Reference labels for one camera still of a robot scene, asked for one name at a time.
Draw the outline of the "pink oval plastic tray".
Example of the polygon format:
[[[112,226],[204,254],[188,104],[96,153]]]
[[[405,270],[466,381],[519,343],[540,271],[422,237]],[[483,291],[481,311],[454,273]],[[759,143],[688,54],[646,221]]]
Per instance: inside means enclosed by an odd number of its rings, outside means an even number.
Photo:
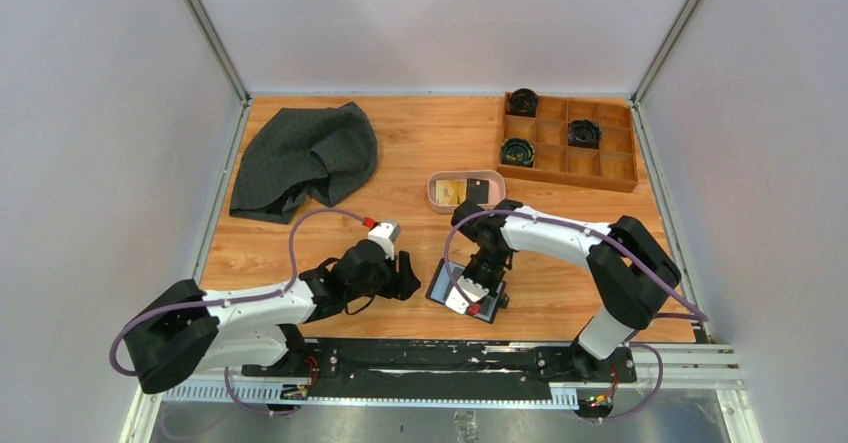
[[[436,213],[449,214],[464,202],[491,209],[507,196],[504,178],[493,170],[452,170],[432,174],[427,202]]]

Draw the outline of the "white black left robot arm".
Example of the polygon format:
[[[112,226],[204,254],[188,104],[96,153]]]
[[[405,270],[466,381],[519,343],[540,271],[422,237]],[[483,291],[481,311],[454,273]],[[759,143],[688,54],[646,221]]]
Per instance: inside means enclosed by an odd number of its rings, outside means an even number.
[[[408,252],[390,257],[361,240],[340,258],[301,272],[291,284],[204,291],[181,280],[119,334],[130,375],[146,394],[170,390],[198,371],[244,365],[273,367],[283,376],[306,363],[298,325],[349,313],[359,298],[405,301],[421,287]]]

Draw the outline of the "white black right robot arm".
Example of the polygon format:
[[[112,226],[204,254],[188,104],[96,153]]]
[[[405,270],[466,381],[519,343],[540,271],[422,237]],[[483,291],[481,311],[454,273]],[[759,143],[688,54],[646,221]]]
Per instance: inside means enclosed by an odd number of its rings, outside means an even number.
[[[584,380],[596,380],[611,356],[646,329],[668,299],[677,298],[676,263],[636,218],[590,223],[549,215],[513,200],[493,209],[466,202],[451,220],[452,234],[478,247],[469,262],[443,258],[428,299],[458,313],[493,321],[507,300],[505,274],[519,252],[565,261],[591,274],[601,306],[568,350],[566,363]]]

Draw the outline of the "black leather card holder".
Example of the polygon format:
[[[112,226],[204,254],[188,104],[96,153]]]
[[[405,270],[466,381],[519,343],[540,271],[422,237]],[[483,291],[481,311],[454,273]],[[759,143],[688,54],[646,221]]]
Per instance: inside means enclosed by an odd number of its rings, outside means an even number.
[[[456,262],[445,262],[444,259],[441,259],[427,289],[426,297],[446,307],[444,302],[448,293],[448,283],[451,282],[450,276],[453,276],[458,281],[463,277],[462,273],[464,269],[464,266]],[[506,293],[506,288],[507,284],[503,281],[496,290],[489,290],[489,295],[481,301],[478,309],[473,310],[472,308],[468,314],[464,315],[486,323],[493,323],[498,310],[508,306],[509,296]]]

